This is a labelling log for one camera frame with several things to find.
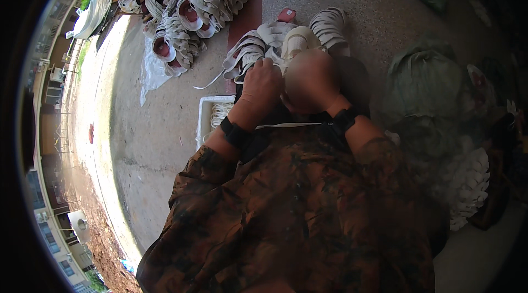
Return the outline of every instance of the black wristband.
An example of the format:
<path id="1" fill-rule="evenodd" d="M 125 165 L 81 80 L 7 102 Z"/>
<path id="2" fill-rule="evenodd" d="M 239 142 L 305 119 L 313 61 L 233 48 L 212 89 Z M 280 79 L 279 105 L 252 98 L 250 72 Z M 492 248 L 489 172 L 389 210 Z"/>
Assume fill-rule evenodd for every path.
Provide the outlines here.
<path id="1" fill-rule="evenodd" d="M 338 136 L 344 136 L 347 130 L 356 123 L 355 118 L 358 115 L 359 113 L 354 107 L 351 107 L 348 110 L 339 111 L 332 122 L 332 129 Z"/>
<path id="2" fill-rule="evenodd" d="M 232 124 L 228 117 L 222 120 L 220 129 L 224 132 L 226 141 L 238 149 L 243 149 L 251 137 L 251 133 L 245 131 L 237 124 Z"/>

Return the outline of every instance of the white plastic basket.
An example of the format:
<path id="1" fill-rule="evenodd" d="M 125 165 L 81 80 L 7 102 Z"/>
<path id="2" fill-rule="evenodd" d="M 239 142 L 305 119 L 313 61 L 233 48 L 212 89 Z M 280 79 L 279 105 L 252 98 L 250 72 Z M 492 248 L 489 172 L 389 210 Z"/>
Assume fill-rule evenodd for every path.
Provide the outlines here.
<path id="1" fill-rule="evenodd" d="M 198 126 L 196 127 L 196 151 L 202 145 L 203 136 L 211 132 L 211 113 L 214 104 L 234 103 L 232 96 L 205 96 L 200 99 L 200 110 L 198 112 Z"/>

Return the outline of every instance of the patterned shirt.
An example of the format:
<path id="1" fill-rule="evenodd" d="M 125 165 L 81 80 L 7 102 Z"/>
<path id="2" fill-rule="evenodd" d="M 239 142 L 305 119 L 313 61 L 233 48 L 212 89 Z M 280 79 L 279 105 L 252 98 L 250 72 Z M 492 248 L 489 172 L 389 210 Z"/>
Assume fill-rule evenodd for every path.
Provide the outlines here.
<path id="1" fill-rule="evenodd" d="M 126 13 L 142 13 L 141 3 L 138 0 L 118 0 L 119 8 Z"/>
<path id="2" fill-rule="evenodd" d="M 277 277 L 295 292 L 434 291 L 424 214 L 439 208 L 392 142 L 354 158 L 314 127 L 268 138 L 247 164 L 202 146 L 176 176 L 138 267 L 144 292 L 239 292 Z"/>

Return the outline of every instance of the white plastic sheet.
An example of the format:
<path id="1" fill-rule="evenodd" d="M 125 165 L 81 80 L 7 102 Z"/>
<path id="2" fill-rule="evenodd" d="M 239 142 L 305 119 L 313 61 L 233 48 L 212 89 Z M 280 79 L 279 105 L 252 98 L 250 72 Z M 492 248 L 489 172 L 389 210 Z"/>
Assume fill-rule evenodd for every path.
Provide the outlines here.
<path id="1" fill-rule="evenodd" d="M 77 10 L 79 19 L 71 32 L 66 33 L 66 39 L 74 37 L 76 39 L 88 39 L 101 23 L 110 9 L 112 0 L 90 0 L 88 8 L 84 11 Z"/>
<path id="2" fill-rule="evenodd" d="M 141 95 L 139 96 L 139 105 L 145 104 L 146 95 L 149 90 L 158 89 L 165 83 L 170 76 L 165 74 L 165 66 L 152 51 L 152 39 L 145 36 L 145 57 L 141 66 Z"/>

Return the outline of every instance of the building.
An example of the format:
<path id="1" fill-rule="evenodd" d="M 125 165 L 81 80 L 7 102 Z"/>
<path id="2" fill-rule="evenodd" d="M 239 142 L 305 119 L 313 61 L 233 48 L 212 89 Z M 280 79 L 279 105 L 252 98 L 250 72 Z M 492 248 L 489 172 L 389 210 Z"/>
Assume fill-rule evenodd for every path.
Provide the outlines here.
<path id="1" fill-rule="evenodd" d="M 93 269 L 91 252 L 75 236 L 68 218 L 70 212 L 62 177 L 60 147 L 60 101 L 64 69 L 68 69 L 71 40 L 65 33 L 72 30 L 78 18 L 79 0 L 56 0 L 30 57 L 30 77 L 26 88 L 33 92 L 36 137 L 33 168 L 27 174 L 32 205 L 40 232 L 49 252 L 56 260 L 72 288 L 79 293 L 93 293 L 85 272 Z"/>

